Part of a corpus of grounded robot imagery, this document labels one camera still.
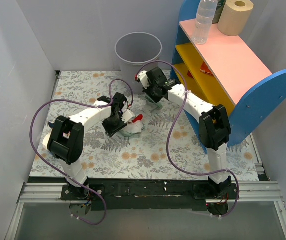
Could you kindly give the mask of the green hand brush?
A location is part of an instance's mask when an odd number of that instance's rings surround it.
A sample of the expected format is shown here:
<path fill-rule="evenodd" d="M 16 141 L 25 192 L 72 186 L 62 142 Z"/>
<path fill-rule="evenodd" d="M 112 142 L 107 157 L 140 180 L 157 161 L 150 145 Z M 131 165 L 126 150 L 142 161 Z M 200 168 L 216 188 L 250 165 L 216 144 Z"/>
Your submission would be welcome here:
<path fill-rule="evenodd" d="M 144 110 L 147 110 L 147 111 L 153 111 L 153 110 L 160 110 L 163 108 L 162 104 L 159 103 L 159 102 L 155 102 L 154 100 L 152 100 L 149 96 L 145 96 L 145 99 L 146 99 L 146 103 L 145 103 L 145 106 L 143 107 Z"/>

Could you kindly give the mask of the green plastic dustpan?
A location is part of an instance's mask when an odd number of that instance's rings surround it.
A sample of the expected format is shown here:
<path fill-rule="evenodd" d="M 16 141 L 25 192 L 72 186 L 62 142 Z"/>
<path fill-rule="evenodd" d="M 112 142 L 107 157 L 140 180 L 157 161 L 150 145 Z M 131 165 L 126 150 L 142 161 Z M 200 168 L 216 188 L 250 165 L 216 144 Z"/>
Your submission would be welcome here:
<path fill-rule="evenodd" d="M 144 130 L 145 126 L 140 121 L 126 125 L 119 133 L 128 138 L 135 134 L 139 134 Z"/>

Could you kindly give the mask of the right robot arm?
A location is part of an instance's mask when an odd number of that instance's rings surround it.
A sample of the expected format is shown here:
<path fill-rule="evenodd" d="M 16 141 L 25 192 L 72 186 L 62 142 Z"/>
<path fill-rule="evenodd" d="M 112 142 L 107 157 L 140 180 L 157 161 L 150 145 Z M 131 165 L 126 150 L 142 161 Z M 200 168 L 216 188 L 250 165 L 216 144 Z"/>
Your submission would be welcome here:
<path fill-rule="evenodd" d="M 167 79 L 163 71 L 156 67 L 141 71 L 136 81 L 143 86 L 143 92 L 154 102 L 162 99 L 181 106 L 198 123 L 198 139 L 206 148 L 210 169 L 209 192 L 213 198 L 220 199 L 227 193 L 231 184 L 227 172 L 227 143 L 231 127 L 226 108 L 219 104 L 207 103 L 185 89 L 178 80 Z"/>

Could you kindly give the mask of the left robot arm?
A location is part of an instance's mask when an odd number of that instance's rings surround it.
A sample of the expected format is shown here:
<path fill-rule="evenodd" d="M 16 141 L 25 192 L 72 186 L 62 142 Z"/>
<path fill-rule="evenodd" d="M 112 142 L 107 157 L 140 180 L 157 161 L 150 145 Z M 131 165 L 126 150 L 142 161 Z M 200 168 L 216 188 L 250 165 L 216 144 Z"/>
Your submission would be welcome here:
<path fill-rule="evenodd" d="M 72 194 L 78 200 L 84 200 L 89 194 L 87 180 L 79 158 L 83 151 L 84 133 L 101 122 L 108 137 L 126 127 L 133 117 L 128 110 L 128 101 L 123 94 L 115 93 L 112 98 L 102 96 L 87 108 L 73 116 L 59 116 L 51 124 L 42 145 L 54 158 L 59 160 L 67 183 L 72 185 Z"/>

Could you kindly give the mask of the white paper scrap front right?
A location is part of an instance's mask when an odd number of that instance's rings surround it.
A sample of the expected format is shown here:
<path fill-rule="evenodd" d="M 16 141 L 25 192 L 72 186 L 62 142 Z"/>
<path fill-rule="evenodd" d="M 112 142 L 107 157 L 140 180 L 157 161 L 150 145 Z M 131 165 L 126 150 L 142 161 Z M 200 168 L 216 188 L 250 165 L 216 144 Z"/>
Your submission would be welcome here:
<path fill-rule="evenodd" d="M 135 123 L 129 123 L 124 128 L 123 131 L 128 134 L 138 134 L 142 131 L 143 124 L 141 121 Z"/>

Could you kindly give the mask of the grey plastic waste bin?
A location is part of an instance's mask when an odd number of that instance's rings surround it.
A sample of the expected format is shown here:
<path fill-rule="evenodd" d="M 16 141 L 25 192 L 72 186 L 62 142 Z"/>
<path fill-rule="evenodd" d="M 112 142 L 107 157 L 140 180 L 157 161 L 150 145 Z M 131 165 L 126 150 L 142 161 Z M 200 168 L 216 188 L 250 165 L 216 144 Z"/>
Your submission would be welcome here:
<path fill-rule="evenodd" d="M 159 59 L 161 41 L 149 33 L 132 32 L 119 38 L 114 50 L 122 80 L 130 85 L 134 94 L 141 94 L 142 85 L 135 81 L 135 75 L 143 65 Z"/>

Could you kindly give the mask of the red packet on shelf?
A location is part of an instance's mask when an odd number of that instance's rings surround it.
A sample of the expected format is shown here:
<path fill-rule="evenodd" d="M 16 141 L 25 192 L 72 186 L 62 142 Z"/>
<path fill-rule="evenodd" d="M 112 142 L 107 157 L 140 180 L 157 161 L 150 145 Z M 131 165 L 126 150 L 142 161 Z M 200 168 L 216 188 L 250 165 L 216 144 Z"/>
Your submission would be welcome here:
<path fill-rule="evenodd" d="M 211 72 L 211 70 L 209 69 L 209 67 L 207 66 L 207 64 L 205 62 L 202 63 L 201 67 L 200 67 L 200 72 L 209 75 L 209 76 L 213 76 L 213 73 Z"/>

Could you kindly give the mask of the orange blue can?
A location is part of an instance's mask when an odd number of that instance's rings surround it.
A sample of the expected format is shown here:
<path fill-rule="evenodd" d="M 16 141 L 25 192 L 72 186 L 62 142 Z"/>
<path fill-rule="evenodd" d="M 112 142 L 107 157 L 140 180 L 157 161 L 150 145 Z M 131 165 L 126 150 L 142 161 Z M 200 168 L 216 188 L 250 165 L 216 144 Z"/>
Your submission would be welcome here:
<path fill-rule="evenodd" d="M 56 121 L 55 119 L 48 121 L 48 126 L 49 126 L 49 128 L 52 129 L 52 128 L 54 127 L 55 121 Z"/>

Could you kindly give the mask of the blue shelf unit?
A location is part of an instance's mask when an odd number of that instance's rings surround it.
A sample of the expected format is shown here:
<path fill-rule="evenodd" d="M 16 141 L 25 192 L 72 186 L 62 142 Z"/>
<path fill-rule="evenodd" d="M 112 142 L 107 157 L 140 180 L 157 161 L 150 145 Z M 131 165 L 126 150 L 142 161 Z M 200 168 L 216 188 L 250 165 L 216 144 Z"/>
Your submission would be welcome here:
<path fill-rule="evenodd" d="M 231 135 L 228 146 L 241 144 L 285 99 L 286 69 L 272 73 L 238 36 L 212 25 L 203 45 L 192 42 L 199 2 L 183 2 L 178 17 L 170 77 L 214 105 L 224 105 Z M 213 76 L 200 72 L 205 62 Z"/>

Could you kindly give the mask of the clear plastic water bottle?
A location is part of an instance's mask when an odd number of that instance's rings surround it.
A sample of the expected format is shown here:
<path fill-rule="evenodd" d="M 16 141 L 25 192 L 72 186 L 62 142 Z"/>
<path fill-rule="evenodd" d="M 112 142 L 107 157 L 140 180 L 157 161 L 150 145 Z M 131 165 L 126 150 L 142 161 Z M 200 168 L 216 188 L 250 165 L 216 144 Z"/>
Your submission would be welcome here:
<path fill-rule="evenodd" d="M 198 5 L 195 29 L 192 34 L 192 41 L 197 45 L 206 43 L 209 30 L 215 16 L 218 0 L 201 0 Z"/>

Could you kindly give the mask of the dark green can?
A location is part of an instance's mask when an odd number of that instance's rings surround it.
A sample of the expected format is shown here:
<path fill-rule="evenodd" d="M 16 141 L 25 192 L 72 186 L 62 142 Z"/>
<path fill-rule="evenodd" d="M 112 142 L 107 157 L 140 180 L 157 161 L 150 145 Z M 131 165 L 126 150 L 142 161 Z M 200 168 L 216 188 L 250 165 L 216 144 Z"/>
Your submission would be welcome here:
<path fill-rule="evenodd" d="M 226 0 L 219 0 L 217 2 L 217 7 L 216 7 L 216 11 L 215 11 L 215 14 L 214 14 L 214 18 L 212 20 L 212 23 L 213 24 L 216 24 L 219 22 L 219 19 L 221 17 L 221 14 L 222 14 L 222 11 L 223 11 L 223 8 L 225 6 L 225 3 L 226 3 Z"/>

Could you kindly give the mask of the brown paper roll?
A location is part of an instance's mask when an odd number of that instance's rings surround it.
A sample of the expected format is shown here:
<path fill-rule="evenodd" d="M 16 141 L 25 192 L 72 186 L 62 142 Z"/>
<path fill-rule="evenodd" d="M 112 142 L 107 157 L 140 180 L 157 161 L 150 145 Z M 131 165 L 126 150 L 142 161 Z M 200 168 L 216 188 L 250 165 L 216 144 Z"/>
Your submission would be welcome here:
<path fill-rule="evenodd" d="M 219 22 L 218 30 L 230 37 L 238 36 L 244 29 L 254 4 L 250 0 L 227 0 Z"/>

